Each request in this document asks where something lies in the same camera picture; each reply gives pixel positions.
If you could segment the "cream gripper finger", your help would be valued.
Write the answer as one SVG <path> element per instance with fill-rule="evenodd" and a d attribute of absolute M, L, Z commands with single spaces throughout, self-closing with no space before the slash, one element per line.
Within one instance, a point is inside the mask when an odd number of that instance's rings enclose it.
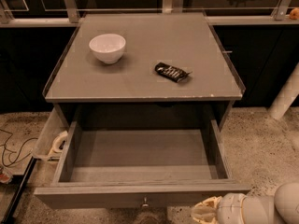
<path fill-rule="evenodd" d="M 217 208 L 222 197 L 210 197 L 197 203 L 191 210 L 191 217 L 198 224 L 218 224 Z"/>

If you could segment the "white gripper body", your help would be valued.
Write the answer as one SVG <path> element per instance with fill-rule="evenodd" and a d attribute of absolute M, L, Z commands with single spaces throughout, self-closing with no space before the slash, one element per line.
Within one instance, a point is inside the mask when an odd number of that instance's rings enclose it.
<path fill-rule="evenodd" d="M 219 224 L 244 224 L 242 211 L 245 198 L 242 193 L 226 194 L 217 206 Z"/>

